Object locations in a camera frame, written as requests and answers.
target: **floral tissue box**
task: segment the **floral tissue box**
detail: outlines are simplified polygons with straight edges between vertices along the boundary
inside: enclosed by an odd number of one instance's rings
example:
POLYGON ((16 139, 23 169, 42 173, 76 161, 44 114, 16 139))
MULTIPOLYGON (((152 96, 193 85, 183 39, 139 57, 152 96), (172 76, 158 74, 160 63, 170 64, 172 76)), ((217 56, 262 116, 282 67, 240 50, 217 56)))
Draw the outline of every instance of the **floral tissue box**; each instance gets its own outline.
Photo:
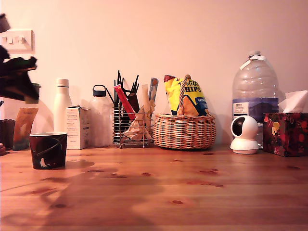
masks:
POLYGON ((263 150, 281 156, 308 156, 308 113, 266 113, 263 150))

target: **red packet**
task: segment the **red packet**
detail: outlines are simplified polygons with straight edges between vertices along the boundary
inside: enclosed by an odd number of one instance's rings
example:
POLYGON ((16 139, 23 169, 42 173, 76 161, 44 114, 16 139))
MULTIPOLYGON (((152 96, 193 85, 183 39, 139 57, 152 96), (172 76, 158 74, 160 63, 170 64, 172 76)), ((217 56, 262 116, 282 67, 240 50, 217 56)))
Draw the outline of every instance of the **red packet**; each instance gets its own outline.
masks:
POLYGON ((131 120, 134 120, 136 118, 135 112, 134 112, 133 108, 131 107, 131 105, 129 104, 129 102, 127 101, 126 96, 125 96, 125 94, 124 94, 124 92, 121 88, 121 85, 120 84, 116 85, 114 88, 115 88, 116 93, 119 96, 119 98, 120 98, 120 100, 123 104, 125 111, 127 112, 128 116, 129 116, 129 118, 131 120))

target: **yellow crisp bag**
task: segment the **yellow crisp bag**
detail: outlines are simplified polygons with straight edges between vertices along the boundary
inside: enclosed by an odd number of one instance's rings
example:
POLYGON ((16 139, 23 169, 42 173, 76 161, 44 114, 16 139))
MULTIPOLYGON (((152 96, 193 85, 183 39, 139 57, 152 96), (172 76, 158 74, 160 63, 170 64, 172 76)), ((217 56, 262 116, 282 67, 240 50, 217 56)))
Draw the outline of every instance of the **yellow crisp bag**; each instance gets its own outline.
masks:
MULTIPOLYGON (((177 115, 180 103, 180 89, 184 78, 178 79, 174 76, 166 75, 164 78, 166 93, 174 116, 177 115)), ((199 84, 192 79, 187 81, 183 98, 185 116, 208 116, 207 104, 199 84)))

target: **light switch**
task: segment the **light switch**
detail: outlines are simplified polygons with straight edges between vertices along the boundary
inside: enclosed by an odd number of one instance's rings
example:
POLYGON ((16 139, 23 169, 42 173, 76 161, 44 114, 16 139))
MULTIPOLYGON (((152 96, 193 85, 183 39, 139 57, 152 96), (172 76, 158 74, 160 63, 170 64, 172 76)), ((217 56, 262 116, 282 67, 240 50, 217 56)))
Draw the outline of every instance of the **light switch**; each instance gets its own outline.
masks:
POLYGON ((32 51, 32 30, 8 30, 1 34, 1 45, 8 51, 32 51))
POLYGON ((24 43, 24 42, 26 42, 24 36, 19 36, 19 37, 18 37, 18 41, 19 41, 19 43, 24 43))
POLYGON ((13 37, 12 36, 8 37, 8 43, 13 44, 13 37))
POLYGON ((5 36, 2 36, 2 41, 1 41, 1 44, 5 44, 7 43, 7 38, 5 36))

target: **white camera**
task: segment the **white camera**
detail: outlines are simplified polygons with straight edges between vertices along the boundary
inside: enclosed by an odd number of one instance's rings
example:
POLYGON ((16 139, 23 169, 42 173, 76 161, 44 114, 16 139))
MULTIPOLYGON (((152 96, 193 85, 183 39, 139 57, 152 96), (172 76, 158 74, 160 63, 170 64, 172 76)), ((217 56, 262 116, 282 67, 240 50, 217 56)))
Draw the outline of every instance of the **white camera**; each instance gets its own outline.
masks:
POLYGON ((230 148, 235 153, 255 154, 259 148, 255 137, 258 132, 258 123, 248 115, 235 118, 231 123, 231 132, 235 137, 230 148))

